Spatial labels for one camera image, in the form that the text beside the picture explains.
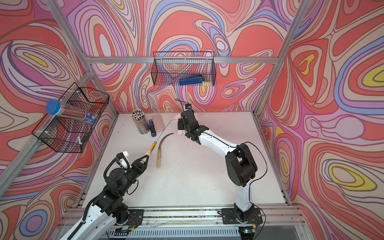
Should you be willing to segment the pink terry rag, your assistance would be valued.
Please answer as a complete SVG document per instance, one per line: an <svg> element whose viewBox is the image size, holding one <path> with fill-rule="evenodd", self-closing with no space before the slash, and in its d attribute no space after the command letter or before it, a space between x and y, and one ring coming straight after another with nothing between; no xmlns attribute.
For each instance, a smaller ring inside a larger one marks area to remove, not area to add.
<svg viewBox="0 0 384 240"><path fill-rule="evenodd" d="M185 134L188 138L194 138L200 127L195 112L192 110L175 115L173 121L177 124L178 134Z"/></svg>

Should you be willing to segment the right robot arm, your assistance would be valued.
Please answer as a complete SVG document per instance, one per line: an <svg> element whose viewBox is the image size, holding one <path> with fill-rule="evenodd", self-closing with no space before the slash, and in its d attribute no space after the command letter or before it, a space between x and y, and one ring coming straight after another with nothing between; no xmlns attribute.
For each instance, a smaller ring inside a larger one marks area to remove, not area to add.
<svg viewBox="0 0 384 240"><path fill-rule="evenodd" d="M210 148L225 159L227 174L236 185L234 211L238 219L244 221L255 208L251 200L251 181L258 170L249 147L245 143L235 145L226 141L208 127L200 125L191 109L184 110L175 118L175 122L178 124L178 130L184 131L188 139Z"/></svg>

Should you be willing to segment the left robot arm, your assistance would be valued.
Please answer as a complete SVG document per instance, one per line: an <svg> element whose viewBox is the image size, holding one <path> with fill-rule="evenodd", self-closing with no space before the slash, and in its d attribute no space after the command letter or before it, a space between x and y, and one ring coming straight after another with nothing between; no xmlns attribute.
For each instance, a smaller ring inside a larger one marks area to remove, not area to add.
<svg viewBox="0 0 384 240"><path fill-rule="evenodd" d="M61 239L97 240L115 225L131 224L129 232L140 226L139 214L144 211L129 210L123 200L147 169L149 158L147 153L130 164L124 153L117 154L104 170L105 187L88 202L82 218Z"/></svg>

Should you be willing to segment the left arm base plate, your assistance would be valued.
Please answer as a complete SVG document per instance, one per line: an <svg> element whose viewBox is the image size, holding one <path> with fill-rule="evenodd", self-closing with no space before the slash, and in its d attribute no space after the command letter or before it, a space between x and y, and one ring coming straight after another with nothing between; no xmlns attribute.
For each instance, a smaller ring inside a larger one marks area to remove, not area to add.
<svg viewBox="0 0 384 240"><path fill-rule="evenodd" d="M120 209L108 217L115 220L115 225L138 227L143 222L144 209Z"/></svg>

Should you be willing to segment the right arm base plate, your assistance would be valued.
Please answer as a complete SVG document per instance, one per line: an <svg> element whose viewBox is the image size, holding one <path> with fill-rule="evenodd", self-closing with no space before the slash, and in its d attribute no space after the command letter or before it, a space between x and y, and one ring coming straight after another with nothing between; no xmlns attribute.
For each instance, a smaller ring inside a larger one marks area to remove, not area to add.
<svg viewBox="0 0 384 240"><path fill-rule="evenodd" d="M219 210L218 214L222 217L224 225L252 224L258 226L263 223L261 209L256 207L251 207L245 212L237 208L224 208Z"/></svg>

